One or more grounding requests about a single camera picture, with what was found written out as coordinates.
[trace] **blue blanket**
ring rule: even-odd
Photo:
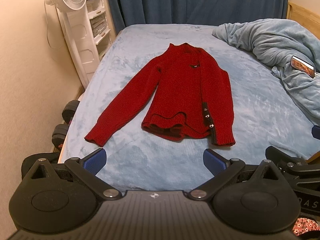
[[[212,35],[236,48],[252,51],[273,67],[295,104],[313,124],[320,123],[320,77],[311,78],[291,67],[296,56],[320,70],[320,40],[295,21],[262,19],[249,23],[222,24]]]
[[[320,150],[312,123],[293,103],[271,68],[249,52],[212,36],[212,26],[132,25],[116,38],[102,59],[76,111],[62,161],[83,158],[97,146],[84,136],[129,80],[170,43],[189,43],[212,55],[230,77],[235,120],[232,147],[216,147],[210,138],[172,142],[141,129],[151,101],[105,144],[108,160],[97,176],[119,190],[190,190],[212,178],[202,155],[212,148],[225,158],[258,164],[273,145],[291,156],[309,158]]]

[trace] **smartphone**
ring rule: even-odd
[[[303,71],[304,73],[307,73],[312,78],[315,77],[315,68],[302,59],[297,58],[296,56],[292,56],[291,66],[295,69]]]

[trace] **curtain fold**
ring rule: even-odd
[[[109,0],[116,32],[133,24],[201,24],[285,18],[288,0]]]

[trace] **bed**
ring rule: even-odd
[[[211,54],[230,77],[236,144],[216,147],[209,138],[185,138],[172,142],[141,129],[151,100],[132,121],[106,143],[107,164],[97,174],[103,181],[124,192],[129,189],[185,190],[212,177],[202,155],[211,148],[230,159],[248,164],[264,159],[272,145],[291,156],[310,158],[320,149],[311,135],[313,124],[294,104],[271,68],[252,53],[236,49],[212,36],[205,25],[132,25],[116,38],[102,59],[76,111],[61,152],[60,162],[94,151],[86,142],[102,111],[129,80],[153,57],[162,54],[169,43],[189,43]]]

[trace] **silver screw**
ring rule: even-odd
[[[195,189],[193,191],[191,191],[191,196],[193,196],[194,198],[203,198],[207,195],[207,193],[203,190],[200,189]]]
[[[119,195],[119,191],[117,191],[116,189],[106,189],[103,194],[106,196],[106,197],[109,197],[109,198],[113,198],[113,197],[116,197]]]

